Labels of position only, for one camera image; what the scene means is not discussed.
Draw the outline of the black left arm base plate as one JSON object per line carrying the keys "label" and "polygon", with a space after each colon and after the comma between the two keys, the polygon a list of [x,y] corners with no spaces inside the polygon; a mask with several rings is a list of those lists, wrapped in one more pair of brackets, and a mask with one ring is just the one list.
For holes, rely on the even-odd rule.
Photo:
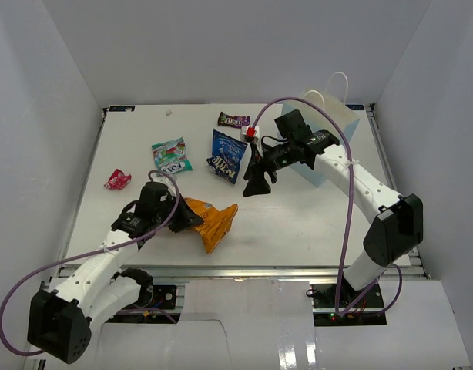
{"label": "black left arm base plate", "polygon": [[176,297],[176,285],[153,285],[152,298],[147,307],[172,310],[176,307]]}

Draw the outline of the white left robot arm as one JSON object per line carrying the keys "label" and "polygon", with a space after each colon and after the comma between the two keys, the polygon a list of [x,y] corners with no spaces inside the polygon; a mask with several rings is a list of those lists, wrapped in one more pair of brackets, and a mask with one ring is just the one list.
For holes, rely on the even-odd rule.
{"label": "white left robot arm", "polygon": [[201,225],[202,218],[163,182],[150,181],[128,203],[99,247],[51,291],[39,291],[30,307],[28,341],[72,364],[86,351],[92,332],[125,307],[144,308],[153,300],[153,279],[122,266],[151,238],[168,227],[173,233]]}

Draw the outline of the orange honey dijon chip bag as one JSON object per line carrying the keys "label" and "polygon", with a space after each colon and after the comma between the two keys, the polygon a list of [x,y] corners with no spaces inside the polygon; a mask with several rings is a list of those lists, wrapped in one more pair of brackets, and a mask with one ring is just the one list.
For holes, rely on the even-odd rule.
{"label": "orange honey dijon chip bag", "polygon": [[221,240],[230,232],[234,217],[238,212],[236,203],[224,210],[217,210],[211,203],[186,197],[184,199],[189,208],[199,216],[203,222],[193,227],[203,242],[205,252],[212,254]]}

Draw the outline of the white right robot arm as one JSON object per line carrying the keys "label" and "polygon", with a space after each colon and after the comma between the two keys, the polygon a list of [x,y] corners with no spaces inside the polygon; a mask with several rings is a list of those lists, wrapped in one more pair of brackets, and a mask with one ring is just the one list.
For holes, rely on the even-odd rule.
{"label": "white right robot arm", "polygon": [[415,194],[403,196],[383,184],[347,155],[346,146],[330,131],[313,131],[295,109],[275,120],[281,138],[276,146],[251,143],[243,195],[269,194],[277,171],[295,163],[325,176],[357,207],[370,227],[364,249],[341,278],[337,296],[349,307],[366,297],[365,288],[399,257],[424,238],[423,203]]}

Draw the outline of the blue kettle chip bag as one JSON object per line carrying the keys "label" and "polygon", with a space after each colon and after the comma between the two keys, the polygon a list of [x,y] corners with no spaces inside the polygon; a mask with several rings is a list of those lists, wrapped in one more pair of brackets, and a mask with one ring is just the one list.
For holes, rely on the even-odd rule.
{"label": "blue kettle chip bag", "polygon": [[246,143],[213,129],[212,155],[206,162],[217,176],[234,185],[246,149]]}

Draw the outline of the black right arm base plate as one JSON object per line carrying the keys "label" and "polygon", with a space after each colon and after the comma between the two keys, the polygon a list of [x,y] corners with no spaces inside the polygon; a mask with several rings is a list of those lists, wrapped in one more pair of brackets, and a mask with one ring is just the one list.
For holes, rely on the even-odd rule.
{"label": "black right arm base plate", "polygon": [[[336,284],[312,284],[306,296],[312,298],[315,308],[334,308]],[[383,308],[384,299],[378,284],[372,287],[356,308]]]}

